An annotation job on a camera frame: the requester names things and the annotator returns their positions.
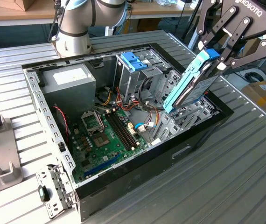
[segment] white connector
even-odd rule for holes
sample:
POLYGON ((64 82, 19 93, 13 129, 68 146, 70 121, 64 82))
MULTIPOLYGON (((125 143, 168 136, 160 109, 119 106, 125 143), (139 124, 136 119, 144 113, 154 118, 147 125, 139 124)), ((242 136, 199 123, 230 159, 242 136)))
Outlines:
POLYGON ((144 127, 144 125, 140 125, 137 129, 138 129, 138 131, 139 131, 140 133, 146 131, 146 128, 144 127))
POLYGON ((149 126, 149 127, 154 127, 154 123, 153 123, 153 122, 149 122, 149 123, 148 123, 148 126, 149 126))

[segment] slotted metal table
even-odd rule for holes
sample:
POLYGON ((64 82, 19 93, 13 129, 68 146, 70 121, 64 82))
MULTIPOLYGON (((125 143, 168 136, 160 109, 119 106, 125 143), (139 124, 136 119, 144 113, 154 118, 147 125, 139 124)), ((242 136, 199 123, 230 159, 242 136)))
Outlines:
MULTIPOLYGON (((194 58, 164 31, 92 39, 96 51, 157 42, 183 66, 194 58)), ((56 160, 20 65, 58 58, 51 44, 0 49, 0 114, 12 118, 24 180, 0 192, 0 223, 50 222, 35 173, 56 160)), ((234 110, 203 147, 87 220, 88 224, 266 223, 266 114, 219 78, 211 90, 234 110)), ((53 221, 79 223, 69 210, 53 221)))

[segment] wooden shelf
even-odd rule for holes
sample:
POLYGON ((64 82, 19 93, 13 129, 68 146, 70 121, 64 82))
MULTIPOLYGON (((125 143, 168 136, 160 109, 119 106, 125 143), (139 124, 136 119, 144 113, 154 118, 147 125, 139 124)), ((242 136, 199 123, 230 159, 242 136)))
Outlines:
MULTIPOLYGON (((155 2, 135 2, 133 3, 132 15, 155 15, 155 14, 179 14, 182 7, 173 4, 171 6, 160 6, 155 2)), ((17 11, 0 7, 0 21, 3 20, 31 20, 31 19, 53 19, 53 0, 36 0, 28 11, 17 11)))

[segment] robotic arm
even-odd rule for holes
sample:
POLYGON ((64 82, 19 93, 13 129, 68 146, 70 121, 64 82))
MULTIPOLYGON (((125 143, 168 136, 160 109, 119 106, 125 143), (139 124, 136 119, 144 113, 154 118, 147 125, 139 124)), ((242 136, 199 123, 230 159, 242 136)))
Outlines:
POLYGON ((164 102, 170 114, 196 102, 227 68, 266 58, 266 0, 204 0, 197 34, 201 37, 201 52, 164 102), (219 9, 221 17, 215 23, 213 18, 219 9), (214 49, 225 34, 229 36, 226 45, 214 49), (255 52, 239 57, 247 41, 257 37, 260 41, 255 52))
POLYGON ((120 26, 126 19, 126 0, 65 0, 65 13, 55 38, 61 56, 90 53, 88 27, 120 26))
MULTIPOLYGON (((91 43, 89 26, 119 26, 126 19, 126 0, 65 0, 67 5, 56 37, 56 49, 62 56, 87 54, 91 43)), ((197 27, 201 52, 189 65, 179 84, 164 102, 172 113, 198 101, 227 68, 233 69, 266 58, 266 0, 204 0, 197 27), (221 10, 217 22, 216 12, 221 10), (214 45, 228 34, 221 49, 214 45), (248 40, 260 38, 255 52, 239 57, 248 40)))

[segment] cable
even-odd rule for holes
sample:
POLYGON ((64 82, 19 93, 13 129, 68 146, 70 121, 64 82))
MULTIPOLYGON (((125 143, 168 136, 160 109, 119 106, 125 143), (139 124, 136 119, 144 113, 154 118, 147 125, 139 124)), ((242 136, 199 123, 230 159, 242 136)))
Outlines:
POLYGON ((118 95, 116 97, 116 104, 123 110, 123 111, 129 111, 131 110, 133 107, 138 106, 139 102, 137 100, 132 101, 133 104, 128 104, 128 105, 123 105, 123 102, 120 98, 120 92, 119 92, 119 88, 116 87, 116 91, 118 92, 118 95))
POLYGON ((131 5, 131 7, 130 7, 130 11, 128 11, 129 12, 129 14, 130 14, 130 16, 129 16, 129 28, 128 28, 128 33, 130 33, 130 28, 131 28, 131 16, 132 16, 132 5, 131 5))
POLYGON ((110 95, 111 95, 111 93, 112 93, 112 92, 111 92, 111 91, 109 91, 108 98, 107 98, 106 102, 102 104, 103 106, 106 106, 107 104, 109 104, 109 102, 110 102, 110 95))
POLYGON ((176 24, 173 24, 173 23, 171 23, 171 22, 168 22, 166 18, 162 18, 162 19, 163 19, 165 22, 167 22, 168 24, 170 24, 170 25, 173 25, 173 26, 176 25, 176 24))
POLYGON ((264 81, 264 78, 256 72, 248 72, 244 75, 244 77, 248 80, 249 83, 257 83, 255 79, 259 80, 260 82, 264 81))
POLYGON ((146 79, 144 79, 143 82, 142 82, 142 84, 140 85, 140 87, 139 87, 139 89, 138 89, 138 101, 139 101, 139 104, 140 104, 140 106, 141 106, 144 110, 146 110, 146 111, 148 111, 148 112, 153 112, 153 111, 156 112, 156 110, 157 110, 157 111, 162 111, 162 110, 164 110, 163 106, 155 108, 154 106, 152 106, 152 105, 150 105, 150 104, 145 104, 145 103, 143 102, 143 100, 142 100, 141 92, 142 92, 143 86, 145 85, 146 82, 148 83, 151 79, 152 79, 152 78, 146 78, 146 79))
POLYGON ((156 127, 156 125, 155 126, 150 126, 150 125, 147 125, 147 124, 144 124, 144 123, 138 123, 137 125, 135 125, 134 127, 135 127, 135 129, 137 129, 139 126, 141 126, 141 125, 144 125, 144 126, 148 126, 148 127, 156 127))
POLYGON ((264 81, 264 78, 256 73, 256 72, 248 72, 246 73, 244 76, 237 74, 236 72, 233 71, 234 74, 236 74, 237 76, 239 76, 240 78, 242 78, 243 80, 245 80, 248 83, 257 83, 257 81, 253 78, 256 78, 257 80, 259 80, 260 82, 264 81))
POLYGON ((92 35, 93 37, 97 37, 96 35, 94 35, 94 34, 90 34, 90 33, 88 33, 89 35, 92 35))
POLYGON ((194 11, 193 11, 191 17, 190 17, 189 24, 188 24, 187 28, 185 29, 185 31, 184 31, 184 33, 183 33, 183 35, 182 35, 182 40, 184 40, 184 39, 186 38, 186 36, 187 36, 187 34, 188 34, 188 31, 189 31, 189 29, 190 29, 190 26, 191 26, 191 24, 193 23, 193 20, 194 20, 194 18, 195 18, 195 16, 196 16, 197 12, 198 12, 198 10, 199 10, 200 5, 202 4, 202 1, 203 1, 203 0, 199 0, 199 1, 198 1, 197 5, 196 5, 196 7, 195 7, 195 9, 194 9, 194 11))
POLYGON ((118 30, 118 32, 116 33, 116 35, 118 35, 120 33, 120 31, 122 30, 123 28, 123 24, 120 26, 120 29, 118 30))
POLYGON ((151 136, 150 136, 150 132, 151 132, 153 129, 154 129, 154 128, 151 128, 151 129, 148 131, 148 138, 149 138, 150 141, 154 141, 154 139, 151 138, 151 136))
POLYGON ((65 5, 65 7, 63 8, 62 18, 60 19, 60 22, 59 22, 59 26, 58 26, 58 30, 57 30, 56 35, 58 35, 58 33, 59 33, 59 31, 60 31, 60 27, 62 26, 64 13, 66 12, 66 7, 67 7, 67 5, 68 5, 69 2, 70 2, 70 0, 67 0, 67 1, 66 1, 66 5, 65 5))
POLYGON ((50 32, 49 32, 47 43, 49 43, 50 39, 51 39, 51 34, 52 34, 53 28, 55 26, 55 21, 56 21, 56 18, 57 18, 57 12, 58 12, 58 9, 56 9, 55 13, 54 13, 54 19, 53 19, 53 22, 52 22, 52 25, 51 25, 51 28, 50 28, 50 32))
POLYGON ((67 124, 67 120, 66 120, 66 117, 65 117, 65 115, 64 115, 64 113, 63 113, 63 111, 61 110, 61 109, 59 109, 57 106, 53 106, 55 109, 57 109, 60 113, 61 113, 61 115, 62 115, 62 117, 63 117, 63 120, 64 120, 64 124, 65 124, 65 126, 66 126, 66 135, 67 135, 67 144, 69 143, 69 133, 68 133, 68 124, 67 124))
POLYGON ((183 12, 184 12, 184 9, 185 9, 185 5, 186 5, 186 4, 184 4, 184 6, 183 6, 183 9, 182 9, 182 12, 181 12, 181 15, 180 15, 180 19, 179 19, 178 23, 177 23, 176 26, 175 26, 175 33, 176 33, 176 30, 178 29, 178 26, 179 26, 180 21, 181 21, 181 19, 182 19, 182 15, 183 15, 183 12))

